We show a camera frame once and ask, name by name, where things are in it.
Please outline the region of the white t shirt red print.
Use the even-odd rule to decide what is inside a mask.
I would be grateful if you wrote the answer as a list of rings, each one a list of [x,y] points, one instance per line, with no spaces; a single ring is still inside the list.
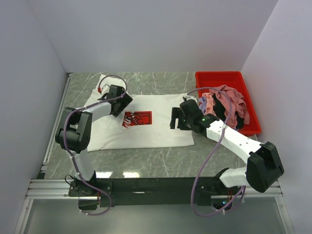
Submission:
[[[191,131],[170,129],[171,112],[185,93],[131,95],[132,102],[118,116],[92,123],[89,152],[115,149],[172,148],[194,145]]]

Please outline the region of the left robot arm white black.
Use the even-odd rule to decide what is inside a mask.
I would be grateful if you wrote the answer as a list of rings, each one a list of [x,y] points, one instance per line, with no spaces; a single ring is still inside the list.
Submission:
[[[92,124],[102,117],[118,117],[132,100],[126,87],[110,85],[95,103],[76,109],[67,107],[62,113],[55,141],[69,155],[75,169],[75,183],[87,196],[94,195],[98,189],[96,172],[87,152]]]

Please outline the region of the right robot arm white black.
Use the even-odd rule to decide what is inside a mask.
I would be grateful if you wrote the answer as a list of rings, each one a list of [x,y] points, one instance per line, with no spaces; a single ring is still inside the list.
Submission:
[[[246,167],[226,169],[214,182],[214,190],[224,195],[234,186],[251,186],[260,193],[267,191],[283,174],[284,168],[276,146],[261,143],[228,127],[218,117],[204,115],[193,99],[172,108],[170,128],[193,131],[239,156]]]

